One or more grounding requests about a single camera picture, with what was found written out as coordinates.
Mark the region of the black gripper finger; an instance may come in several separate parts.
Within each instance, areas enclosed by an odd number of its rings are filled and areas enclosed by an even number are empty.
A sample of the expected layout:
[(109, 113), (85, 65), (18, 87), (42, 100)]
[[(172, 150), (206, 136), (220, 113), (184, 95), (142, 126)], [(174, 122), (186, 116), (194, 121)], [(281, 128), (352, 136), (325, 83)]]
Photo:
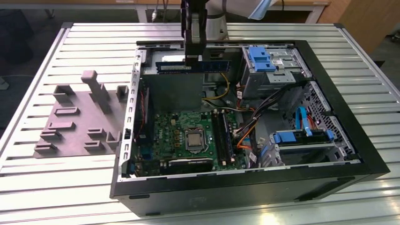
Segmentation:
[(184, 31), (184, 52), (185, 65), (192, 67), (198, 62), (198, 56), (202, 55), (206, 45), (205, 32), (192, 35), (192, 30)]

